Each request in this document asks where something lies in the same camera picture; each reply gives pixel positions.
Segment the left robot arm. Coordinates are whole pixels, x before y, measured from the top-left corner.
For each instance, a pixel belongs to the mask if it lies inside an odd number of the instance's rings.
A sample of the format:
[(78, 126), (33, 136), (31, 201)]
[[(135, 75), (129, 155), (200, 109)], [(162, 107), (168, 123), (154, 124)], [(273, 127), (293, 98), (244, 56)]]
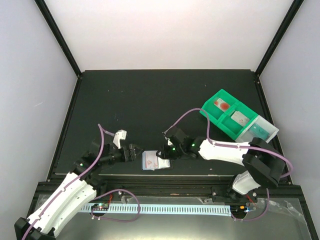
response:
[(54, 193), (29, 217), (14, 224), (18, 240), (54, 240), (67, 223), (87, 203), (103, 199), (108, 188), (100, 172), (116, 163), (138, 159), (143, 149), (136, 144), (116, 146), (111, 140), (94, 140), (74, 163)]

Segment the black leather card holder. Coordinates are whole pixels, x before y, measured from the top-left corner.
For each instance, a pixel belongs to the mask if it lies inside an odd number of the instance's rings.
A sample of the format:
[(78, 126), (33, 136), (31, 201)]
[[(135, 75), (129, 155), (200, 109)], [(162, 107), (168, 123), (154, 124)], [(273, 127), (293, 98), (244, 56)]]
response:
[(143, 171), (155, 171), (172, 168), (169, 159), (162, 159), (156, 155), (156, 150), (146, 150), (142, 153), (141, 168)]

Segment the white magnetic stripe card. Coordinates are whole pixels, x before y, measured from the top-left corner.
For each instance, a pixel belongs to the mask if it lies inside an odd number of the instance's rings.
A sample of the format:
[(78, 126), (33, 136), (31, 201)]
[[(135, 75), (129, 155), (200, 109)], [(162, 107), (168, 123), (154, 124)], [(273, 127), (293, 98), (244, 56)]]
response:
[(167, 169), (171, 167), (171, 161), (169, 159), (159, 159), (158, 169)]

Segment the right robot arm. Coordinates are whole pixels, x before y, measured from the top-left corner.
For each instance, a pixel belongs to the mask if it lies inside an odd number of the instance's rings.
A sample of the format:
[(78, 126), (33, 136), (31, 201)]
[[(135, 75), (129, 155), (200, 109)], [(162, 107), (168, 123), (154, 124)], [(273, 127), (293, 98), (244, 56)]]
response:
[(161, 159), (200, 158), (244, 167), (245, 171), (234, 176), (227, 189), (228, 198), (234, 202), (260, 187), (277, 188), (280, 180), (288, 176), (285, 168), (292, 168), (288, 159), (258, 137), (247, 142), (216, 141), (209, 137), (191, 137), (173, 127), (164, 132), (164, 138), (166, 143), (156, 152)]

